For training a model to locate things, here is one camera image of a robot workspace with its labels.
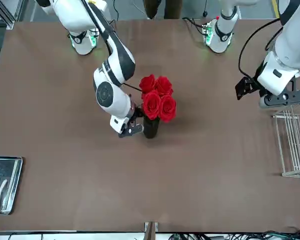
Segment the stainless steel tray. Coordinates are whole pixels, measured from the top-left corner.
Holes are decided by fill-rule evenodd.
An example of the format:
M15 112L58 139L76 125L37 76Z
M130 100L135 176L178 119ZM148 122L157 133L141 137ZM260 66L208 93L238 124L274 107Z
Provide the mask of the stainless steel tray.
M12 211L22 164L20 156L0 156L0 187L5 182L0 196L0 215L8 215Z

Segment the white robotic arm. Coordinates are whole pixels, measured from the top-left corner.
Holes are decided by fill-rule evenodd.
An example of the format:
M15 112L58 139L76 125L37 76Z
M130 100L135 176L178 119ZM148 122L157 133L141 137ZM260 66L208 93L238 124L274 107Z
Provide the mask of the white robotic arm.
M103 110L111 114L110 125L119 133L119 137L142 132L143 126L135 123L136 118L142 116L141 110L136 107L130 96L120 89L121 85L133 76L135 59L95 2L51 0L49 4L45 2L46 4L42 5L42 1L47 0L37 1L42 8L46 8L46 12L50 13L51 8L53 9L62 25L70 32L71 39L77 43L77 52L78 49L89 52L92 50L91 43L88 40L84 42L89 30L94 29L93 32L101 35L110 56L93 74L96 101Z
M255 76L245 77L236 85L238 100L259 91L260 106L276 107L300 102L296 78L300 77L300 0L279 1L282 33L268 51Z
M203 41L215 53L223 53L230 45L239 17L238 6L254 5L259 0L219 0L220 17L203 26Z

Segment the black wire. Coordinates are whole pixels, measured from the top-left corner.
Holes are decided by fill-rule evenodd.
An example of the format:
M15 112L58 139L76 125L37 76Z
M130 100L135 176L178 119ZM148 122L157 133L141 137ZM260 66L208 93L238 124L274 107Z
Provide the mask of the black wire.
M10 240L10 239L11 239L12 235L17 235L17 233L16 233L16 232L13 232L13 233L11 233L11 234L9 235L9 238L8 238L8 240Z
M188 20L192 25L195 25L195 26L197 26L199 28L202 28L202 24L197 24L193 18L190 19L190 18L188 18L188 17L185 16L182 19L183 20Z
M116 21L118 22L118 20L119 20L119 12L118 12L118 10L116 9L115 3L116 3L116 0L113 0L113 8L114 8L114 10L116 11Z
M132 88L132 89L135 89L135 90L137 90L137 91L139 91L139 92L142 92L142 90L141 89L139 89L139 88L137 88L137 87L135 87L135 86L132 86L132 85L130 85L130 84L127 84L127 83L123 83L123 85L126 85L127 87L129 87L129 88Z
M269 50L269 45L272 43L272 41L278 36L278 34L284 29L284 27L281 27L268 41L268 43L265 45L264 50L268 51Z
M80 0L80 1L81 1L81 3L83 4L83 6L84 6L86 12L88 13L89 17L91 18L92 22L94 23L95 27L98 28L97 20L95 19L95 16L93 15L93 13L90 11L90 8L89 8L87 2L86 2L85 0ZM112 52L111 52L111 49L110 49L109 44L108 44L106 41L104 41L104 42L105 42L106 48L108 49L109 55L111 55Z
M203 36L206 36L206 35L207 35L207 34L203 33L202 31L200 31L200 29L199 29L199 28L202 28L202 27L203 27L203 24L201 24L201 25L200 25L200 24L197 24L193 18L190 19L190 18L188 18L188 17L183 17L182 19L183 19L183 20L187 20L187 21L189 21L192 25L194 25L195 28L196 28L196 30L197 30L201 35L203 35Z
M203 12L205 12L207 10L207 3L208 3L208 0L205 0Z
M241 52L240 52L240 55L239 55L239 59L238 59L238 68L239 68L239 71L240 73L242 73L244 76L246 76L247 78L249 78L250 80L252 80L251 76L249 76L247 73L245 73L242 69L241 69L241 57L242 57L242 54L248 44L248 42L254 37L254 35L257 34L257 32L259 32L260 30L264 29L265 27L271 25L271 24L274 24L275 22L278 22L280 21L280 18L277 18L275 20L272 20L270 22L267 22L266 24L264 24L263 26L259 27L257 30L255 30L251 35L250 37L246 40L246 42L244 43L242 49L241 49Z

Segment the brown table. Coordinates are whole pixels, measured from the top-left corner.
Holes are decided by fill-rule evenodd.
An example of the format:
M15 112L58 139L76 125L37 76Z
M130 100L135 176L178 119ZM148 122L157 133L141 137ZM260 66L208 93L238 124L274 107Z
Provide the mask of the brown table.
M147 221L160 231L300 228L300 179L280 176L273 120L257 93L235 95L239 52L264 23L240 20L221 55L182 20L117 23L136 60L129 84L150 74L173 83L177 117L152 140L118 138L96 103L92 74L107 58L104 43L79 56L61 24L16 23L0 54L0 155L25 162L0 231L142 231ZM248 73L278 27L249 44Z

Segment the metal dish rack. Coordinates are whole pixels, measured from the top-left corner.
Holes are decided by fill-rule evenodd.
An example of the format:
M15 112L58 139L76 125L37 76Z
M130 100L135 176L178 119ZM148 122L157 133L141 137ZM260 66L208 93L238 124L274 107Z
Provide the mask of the metal dish rack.
M300 178L300 103L273 115L284 177Z

